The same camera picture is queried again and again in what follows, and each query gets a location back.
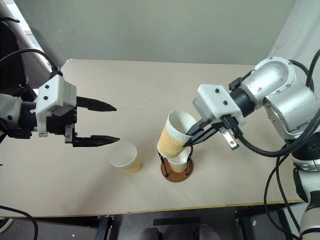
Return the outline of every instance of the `gray wall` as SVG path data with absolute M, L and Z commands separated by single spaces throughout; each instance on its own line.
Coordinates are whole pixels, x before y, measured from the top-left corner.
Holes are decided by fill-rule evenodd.
M 294 0 L 15 0 L 44 51 L 67 59 L 256 64 Z

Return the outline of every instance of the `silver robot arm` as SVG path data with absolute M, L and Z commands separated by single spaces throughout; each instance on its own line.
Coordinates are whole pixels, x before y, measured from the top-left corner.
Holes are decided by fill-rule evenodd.
M 306 129 L 320 107 L 314 92 L 297 79 L 291 61 L 269 57 L 259 62 L 244 78 L 229 85 L 202 84 L 193 105 L 202 119 L 187 134 L 186 146 L 201 143 L 221 132 L 232 150 L 245 117 L 264 107 L 278 134 L 289 145 Z M 320 128 L 298 150 L 291 153 L 294 181 L 299 196 L 309 203 L 303 215 L 300 236 L 320 239 Z

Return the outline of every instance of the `white paper cup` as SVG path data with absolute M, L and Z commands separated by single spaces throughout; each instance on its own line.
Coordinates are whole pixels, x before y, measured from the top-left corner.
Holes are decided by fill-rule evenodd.
M 184 111 L 172 111 L 157 144 L 159 153 L 167 159 L 177 157 L 184 150 L 186 142 L 192 138 L 186 133 L 196 122 L 193 116 Z
M 127 174 L 133 174 L 141 167 L 141 161 L 137 158 L 137 148 L 129 142 L 117 144 L 108 157 L 114 167 Z
M 168 158 L 172 171 L 182 173 L 187 168 L 187 160 L 191 152 L 191 147 L 186 147 L 178 156 Z

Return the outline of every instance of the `beige tabletop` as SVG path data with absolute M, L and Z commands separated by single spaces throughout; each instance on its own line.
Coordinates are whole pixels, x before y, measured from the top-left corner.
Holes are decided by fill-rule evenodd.
M 64 137 L 49 134 L 30 140 L 6 138 L 0 144 L 0 205 L 33 216 L 85 216 L 171 209 L 255 205 L 263 202 L 264 188 L 274 158 L 243 145 L 232 151 L 220 134 L 194 146 L 192 175 L 180 183 L 161 174 L 157 142 L 167 115 L 174 109 L 199 114 L 192 101 L 200 84 L 225 87 L 253 66 L 76 60 L 62 68 L 77 95 L 98 99 L 116 112 L 78 108 L 76 131 L 81 137 L 109 135 L 137 147 L 140 171 L 125 174 L 108 160 L 116 145 L 76 148 Z M 260 109 L 242 127 L 247 139 L 266 150 L 284 144 Z M 299 201 L 288 159 L 280 176 L 290 201 Z M 268 201 L 281 201 L 273 179 Z M 13 213 L 0 211 L 0 216 Z

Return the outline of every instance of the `wooden cup stand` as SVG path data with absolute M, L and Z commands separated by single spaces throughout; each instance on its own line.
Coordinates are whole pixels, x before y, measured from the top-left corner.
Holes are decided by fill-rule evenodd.
M 191 155 L 194 151 L 193 146 L 191 146 L 191 151 L 186 161 L 186 169 L 183 172 L 175 172 L 171 169 L 168 159 L 164 158 L 159 152 L 159 157 L 161 159 L 161 173 L 165 179 L 173 183 L 179 183 L 186 180 L 192 173 L 194 169 L 194 164 L 191 159 Z

